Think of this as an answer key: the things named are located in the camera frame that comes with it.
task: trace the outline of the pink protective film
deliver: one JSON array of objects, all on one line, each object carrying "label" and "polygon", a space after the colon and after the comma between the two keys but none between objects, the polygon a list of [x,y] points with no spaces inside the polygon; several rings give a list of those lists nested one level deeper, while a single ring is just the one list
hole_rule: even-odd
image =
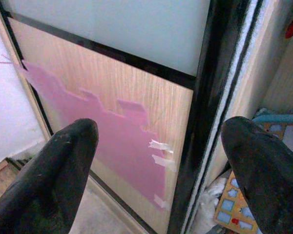
[{"label": "pink protective film", "polygon": [[144,131],[140,126],[148,124],[143,105],[118,100],[124,115],[107,111],[97,95],[81,90],[80,97],[65,89],[52,73],[24,61],[27,71],[21,69],[29,83],[56,110],[65,125],[79,118],[90,118],[99,128],[99,145],[96,159],[113,170],[133,188],[138,190],[156,207],[154,195],[164,200],[165,167],[155,164],[152,155],[164,158],[163,152],[149,148],[151,140],[158,141],[156,133]]}]

